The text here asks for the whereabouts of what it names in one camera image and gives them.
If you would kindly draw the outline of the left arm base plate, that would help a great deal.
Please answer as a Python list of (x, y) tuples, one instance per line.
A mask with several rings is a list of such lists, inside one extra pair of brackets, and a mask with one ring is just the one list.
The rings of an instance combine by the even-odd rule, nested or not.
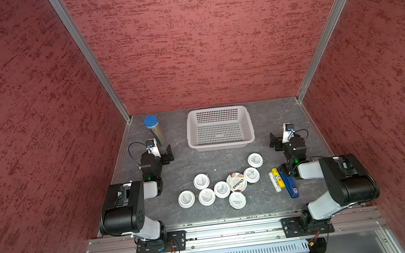
[(136, 253), (174, 253), (186, 249), (186, 231), (169, 231), (161, 239), (139, 240)]

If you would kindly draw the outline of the white yogurt cup green label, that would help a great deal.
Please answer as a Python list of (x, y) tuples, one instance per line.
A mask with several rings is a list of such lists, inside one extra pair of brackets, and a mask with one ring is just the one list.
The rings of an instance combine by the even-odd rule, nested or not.
[(256, 168), (249, 167), (243, 173), (244, 179), (249, 185), (255, 184), (260, 180), (260, 173)]

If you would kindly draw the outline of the brown chocolate yogurt cup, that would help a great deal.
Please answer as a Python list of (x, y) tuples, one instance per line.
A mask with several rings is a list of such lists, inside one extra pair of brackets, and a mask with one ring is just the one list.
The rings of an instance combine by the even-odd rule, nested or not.
[(243, 192), (248, 186), (244, 175), (239, 172), (229, 174), (226, 178), (226, 182), (232, 192)]

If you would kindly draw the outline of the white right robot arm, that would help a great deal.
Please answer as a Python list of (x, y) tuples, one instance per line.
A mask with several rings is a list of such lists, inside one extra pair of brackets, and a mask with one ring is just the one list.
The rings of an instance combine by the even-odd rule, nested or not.
[(287, 138), (270, 134), (271, 148), (280, 151), (286, 163), (278, 167), (284, 185), (294, 194), (297, 179), (323, 179), (326, 192), (303, 209), (300, 224), (306, 229), (312, 224), (329, 220), (350, 206), (367, 203), (380, 195), (379, 185), (353, 154), (306, 159), (305, 138), (289, 132)]

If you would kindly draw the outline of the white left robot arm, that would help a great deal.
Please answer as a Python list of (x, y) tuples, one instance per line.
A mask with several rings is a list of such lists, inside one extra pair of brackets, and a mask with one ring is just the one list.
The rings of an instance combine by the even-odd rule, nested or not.
[(102, 235), (131, 235), (145, 242), (167, 240), (164, 224), (146, 216), (144, 201), (162, 194), (162, 168), (173, 160), (170, 145), (160, 157), (145, 152), (140, 163), (143, 179), (109, 186), (100, 215), (99, 229)]

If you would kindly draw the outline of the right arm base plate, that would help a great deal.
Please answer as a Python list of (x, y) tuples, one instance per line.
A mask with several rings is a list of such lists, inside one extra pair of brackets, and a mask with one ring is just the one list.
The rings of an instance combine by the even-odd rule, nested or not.
[(314, 220), (308, 217), (291, 217), (280, 220), (282, 230), (287, 238), (313, 236), (320, 234), (334, 233), (335, 228), (331, 219)]

